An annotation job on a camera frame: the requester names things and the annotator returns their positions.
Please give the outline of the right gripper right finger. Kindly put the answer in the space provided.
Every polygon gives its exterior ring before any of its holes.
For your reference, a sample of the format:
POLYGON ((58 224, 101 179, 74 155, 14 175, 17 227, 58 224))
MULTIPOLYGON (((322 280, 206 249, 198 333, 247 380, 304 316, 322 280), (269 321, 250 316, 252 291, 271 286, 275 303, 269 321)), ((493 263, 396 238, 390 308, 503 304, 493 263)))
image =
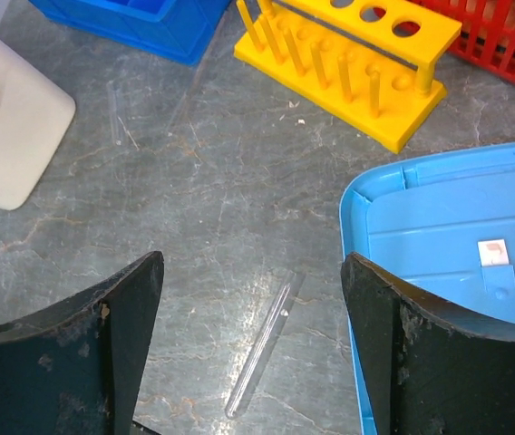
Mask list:
POLYGON ((365 434, 515 434, 515 324, 351 253, 341 267, 365 434))

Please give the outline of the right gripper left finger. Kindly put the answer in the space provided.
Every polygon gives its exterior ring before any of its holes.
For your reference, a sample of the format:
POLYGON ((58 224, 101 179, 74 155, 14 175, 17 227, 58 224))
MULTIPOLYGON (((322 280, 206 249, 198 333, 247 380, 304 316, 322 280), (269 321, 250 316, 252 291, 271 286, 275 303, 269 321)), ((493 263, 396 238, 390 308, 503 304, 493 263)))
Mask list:
POLYGON ((163 255, 152 251, 0 324, 0 434, 149 433, 133 415, 163 275, 163 255))

